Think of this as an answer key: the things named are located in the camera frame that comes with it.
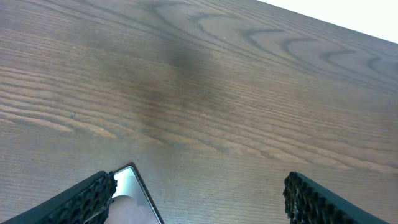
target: wood grain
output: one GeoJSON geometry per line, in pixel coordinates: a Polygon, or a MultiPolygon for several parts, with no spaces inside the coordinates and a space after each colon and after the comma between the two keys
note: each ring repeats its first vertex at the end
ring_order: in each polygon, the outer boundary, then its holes
{"type": "Polygon", "coordinates": [[[397,95],[398,45],[257,1],[4,0],[0,221],[134,161],[167,223],[287,223],[290,170],[396,223],[397,95]]]}

